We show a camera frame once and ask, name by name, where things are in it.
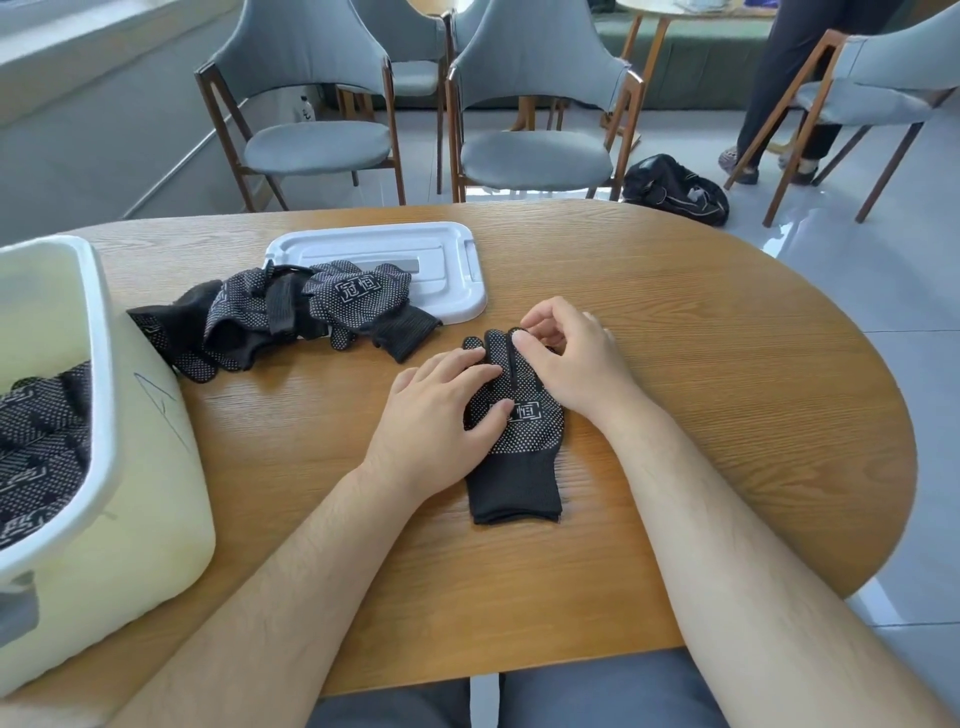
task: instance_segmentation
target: left hand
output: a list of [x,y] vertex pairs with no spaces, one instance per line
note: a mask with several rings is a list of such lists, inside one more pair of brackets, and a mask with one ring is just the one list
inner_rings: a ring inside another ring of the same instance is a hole
[[467,402],[502,372],[495,364],[477,363],[485,354],[455,349],[401,372],[361,469],[424,501],[476,468],[506,429],[514,407],[511,400],[501,400],[474,429],[464,430]]

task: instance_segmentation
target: wall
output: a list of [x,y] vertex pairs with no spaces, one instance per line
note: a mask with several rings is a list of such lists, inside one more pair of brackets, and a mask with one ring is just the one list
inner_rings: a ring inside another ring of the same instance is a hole
[[[0,129],[0,245],[119,219],[195,150],[212,125],[193,71],[235,22],[222,16]],[[255,130],[291,121],[299,97],[264,94],[244,113]],[[242,206],[211,138],[133,216]]]

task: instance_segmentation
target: wooden table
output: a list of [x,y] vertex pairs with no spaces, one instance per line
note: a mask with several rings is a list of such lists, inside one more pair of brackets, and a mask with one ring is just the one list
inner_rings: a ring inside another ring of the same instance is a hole
[[[630,31],[627,33],[626,42],[623,44],[623,52],[620,54],[620,58],[626,61],[629,61],[633,55],[636,33],[640,30],[640,23],[644,16],[649,15],[658,19],[657,29],[654,31],[653,41],[650,45],[650,51],[647,53],[647,61],[643,65],[641,75],[644,82],[644,96],[646,96],[646,89],[653,81],[654,70],[657,68],[657,58],[660,56],[660,48],[663,45],[663,39],[666,37],[667,28],[674,20],[773,19],[777,14],[777,11],[771,8],[745,7],[743,0],[731,0],[723,10],[715,12],[692,12],[681,7],[674,0],[616,0],[616,6],[620,10],[633,12],[636,15],[634,22],[631,23]],[[601,116],[601,124],[604,127],[610,122],[610,117],[606,113]],[[638,142],[639,136],[633,141],[633,146],[636,146]]]
[[[487,311],[413,363],[563,293],[617,336],[636,376],[840,595],[883,564],[913,501],[907,410],[866,337],[756,248],[599,201],[142,220],[79,231],[116,302],[173,300],[260,265],[289,231],[453,220],[474,233]],[[360,462],[400,367],[366,341],[300,342],[245,374],[183,383],[217,550],[183,595],[0,704],[0,725],[92,726],[115,712]],[[623,473],[570,415],[560,524],[471,523],[458,484],[403,531],[349,630],[328,694],[682,643]]]

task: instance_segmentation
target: chair seat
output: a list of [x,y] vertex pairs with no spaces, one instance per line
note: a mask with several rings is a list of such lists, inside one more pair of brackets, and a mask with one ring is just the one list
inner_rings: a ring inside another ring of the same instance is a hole
[[370,121],[310,121],[257,132],[244,161],[268,175],[316,175],[369,169],[390,154],[390,128]]
[[[802,85],[797,91],[797,104],[810,110],[819,90],[819,81]],[[820,122],[850,126],[914,124],[926,121],[932,113],[930,104],[908,93],[838,79],[827,94]]]
[[610,179],[610,152],[577,132],[491,132],[464,143],[464,174],[495,189],[562,192]]
[[[437,90],[438,65],[433,61],[401,61],[393,64],[395,96],[430,96]],[[350,93],[370,93],[355,85],[337,84]]]

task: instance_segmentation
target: pile of gloves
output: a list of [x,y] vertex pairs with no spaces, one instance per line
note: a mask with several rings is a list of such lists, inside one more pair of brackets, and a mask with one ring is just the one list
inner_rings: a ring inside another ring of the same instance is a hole
[[410,304],[409,273],[348,260],[251,268],[194,286],[168,305],[128,313],[170,366],[196,382],[250,369],[265,351],[329,335],[344,351],[369,336],[403,362],[441,322]]
[[0,395],[0,549],[56,516],[89,462],[90,362]]

